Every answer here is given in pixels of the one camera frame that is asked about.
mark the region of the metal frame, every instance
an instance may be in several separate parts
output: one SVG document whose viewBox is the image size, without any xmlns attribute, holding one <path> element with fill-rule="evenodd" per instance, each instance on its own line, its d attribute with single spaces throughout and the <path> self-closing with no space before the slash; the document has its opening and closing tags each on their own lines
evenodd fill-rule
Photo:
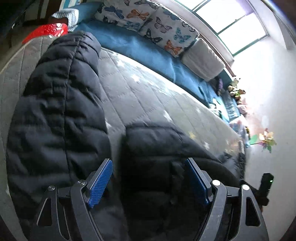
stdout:
<svg viewBox="0 0 296 241">
<path fill-rule="evenodd" d="M 218 38 L 219 40 L 224 44 L 224 46 L 227 48 L 227 50 L 231 53 L 231 51 L 229 50 L 229 48 L 226 46 L 226 44 L 223 42 L 223 40 L 219 37 L 219 34 L 221 34 L 223 31 L 225 31 L 226 29 L 228 29 L 230 26 L 232 26 L 233 24 L 235 24 L 236 22 L 238 22 L 239 20 L 241 20 L 243 17 L 240 17 L 239 19 L 236 19 L 234 22 L 232 22 L 231 24 L 229 24 L 228 26 L 226 26 L 225 28 L 223 28 L 221 31 L 219 31 L 218 33 L 202 18 L 200 17 L 196 12 L 201 9 L 203 6 L 205 6 L 208 2 L 210 2 L 211 0 L 203 0 L 200 4 L 198 4 L 196 7 L 194 7 L 193 9 L 190 9 L 188 7 L 186 7 L 184 4 L 180 3 L 178 0 L 175 0 L 176 2 L 178 2 L 180 5 L 182 5 L 183 7 L 185 7 L 187 10 L 189 10 L 191 13 L 193 13 L 196 17 L 199 18 L 199 20 L 201 20 Z M 239 53 L 241 53 L 242 51 L 244 51 L 245 49 L 247 49 L 248 47 L 252 46 L 253 44 L 257 43 L 258 41 L 264 39 L 265 37 L 269 36 L 266 28 L 262 22 L 262 20 L 260 19 L 260 17 L 258 16 L 257 12 L 255 11 L 254 7 L 251 5 L 251 7 L 254 10 L 254 13 L 256 14 L 257 18 L 259 19 L 261 25 L 264 28 L 265 31 L 265 35 L 259 39 L 254 40 L 253 42 L 249 43 L 248 45 L 246 45 L 245 47 L 241 48 L 239 51 L 237 51 L 236 53 L 231 55 L 234 57 L 235 55 L 238 55 Z"/>
</svg>

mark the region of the gray quilted blanket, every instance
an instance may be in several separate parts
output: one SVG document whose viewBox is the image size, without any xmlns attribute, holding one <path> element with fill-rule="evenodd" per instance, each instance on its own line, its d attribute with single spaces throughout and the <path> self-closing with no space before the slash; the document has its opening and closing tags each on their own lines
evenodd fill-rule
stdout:
<svg viewBox="0 0 296 241">
<path fill-rule="evenodd" d="M 0 71 L 0 214 L 20 240 L 24 237 L 6 184 L 6 141 L 19 96 L 40 56 L 52 41 L 49 37 L 31 40 Z M 100 52 L 99 69 L 102 103 L 115 167 L 125 125 L 134 121 L 169 121 L 213 154 L 224 151 L 232 155 L 238 153 L 240 137 L 198 100 L 166 78 L 104 48 Z"/>
</svg>

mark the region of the bolt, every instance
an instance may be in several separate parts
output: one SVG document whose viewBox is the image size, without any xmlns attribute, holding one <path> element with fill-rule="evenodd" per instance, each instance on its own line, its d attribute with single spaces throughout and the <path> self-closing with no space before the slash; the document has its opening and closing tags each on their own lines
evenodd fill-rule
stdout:
<svg viewBox="0 0 296 241">
<path fill-rule="evenodd" d="M 218 181 L 218 180 L 213 180 L 212 183 L 213 183 L 215 186 L 220 186 L 220 185 L 221 185 L 221 182 Z"/>
<path fill-rule="evenodd" d="M 49 187 L 47 188 L 48 191 L 53 191 L 54 189 L 55 189 L 55 186 L 49 186 Z"/>
<path fill-rule="evenodd" d="M 79 183 L 81 186 L 84 186 L 86 184 L 85 180 L 79 180 L 77 183 Z"/>
<path fill-rule="evenodd" d="M 248 191 L 250 189 L 250 187 L 246 184 L 242 185 L 242 189 Z"/>
</svg>

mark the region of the white pillow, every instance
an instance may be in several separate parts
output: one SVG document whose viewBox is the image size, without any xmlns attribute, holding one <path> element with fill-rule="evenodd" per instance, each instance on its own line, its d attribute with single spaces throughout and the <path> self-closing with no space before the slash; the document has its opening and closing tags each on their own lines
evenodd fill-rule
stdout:
<svg viewBox="0 0 296 241">
<path fill-rule="evenodd" d="M 222 72 L 225 65 L 203 39 L 198 39 L 181 59 L 197 76 L 209 81 Z"/>
<path fill-rule="evenodd" d="M 104 0 L 95 18 L 138 32 L 158 7 L 149 0 Z"/>
</svg>

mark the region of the wall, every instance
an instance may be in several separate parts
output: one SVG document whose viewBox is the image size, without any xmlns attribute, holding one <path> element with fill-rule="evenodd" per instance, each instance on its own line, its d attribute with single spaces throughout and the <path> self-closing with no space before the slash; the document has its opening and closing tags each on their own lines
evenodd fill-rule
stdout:
<svg viewBox="0 0 296 241">
<path fill-rule="evenodd" d="M 275 176 L 263 216 L 270 241 L 278 241 L 296 215 L 296 50 L 267 37 L 238 54 L 232 68 L 247 91 L 251 133 L 268 127 L 278 144 L 272 154 L 252 146 L 245 176 L 257 188 L 263 173 Z"/>
<path fill-rule="evenodd" d="M 232 65 L 234 58 L 232 57 L 231 53 L 222 44 L 219 38 L 198 17 L 196 17 L 188 9 L 175 2 L 174 0 L 154 1 L 166 6 L 167 8 L 178 14 L 180 17 L 182 17 L 184 20 L 186 20 L 188 23 L 190 23 L 192 26 L 194 26 L 199 32 L 203 34 L 203 36 L 205 36 L 212 43 L 212 45 L 219 51 L 226 62 Z"/>
<path fill-rule="evenodd" d="M 260 0 L 248 0 L 260 16 L 268 34 L 287 50 L 295 47 L 288 31 L 273 12 Z"/>
</svg>

